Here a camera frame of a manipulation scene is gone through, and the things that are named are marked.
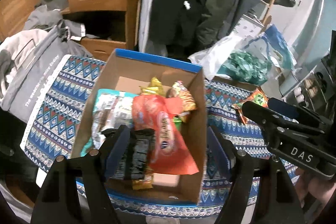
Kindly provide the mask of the person's right hand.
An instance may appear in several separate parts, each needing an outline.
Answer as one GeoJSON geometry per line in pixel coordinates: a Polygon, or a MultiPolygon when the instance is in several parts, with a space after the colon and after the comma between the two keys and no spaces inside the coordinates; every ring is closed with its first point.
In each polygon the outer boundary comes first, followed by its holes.
{"type": "Polygon", "coordinates": [[[301,168],[297,168],[295,174],[299,176],[294,187],[301,206],[304,206],[304,199],[307,194],[310,193],[314,198],[319,200],[321,208],[323,209],[335,191],[335,182],[333,180],[322,180],[319,177],[312,176],[309,172],[305,172],[301,168]]]}

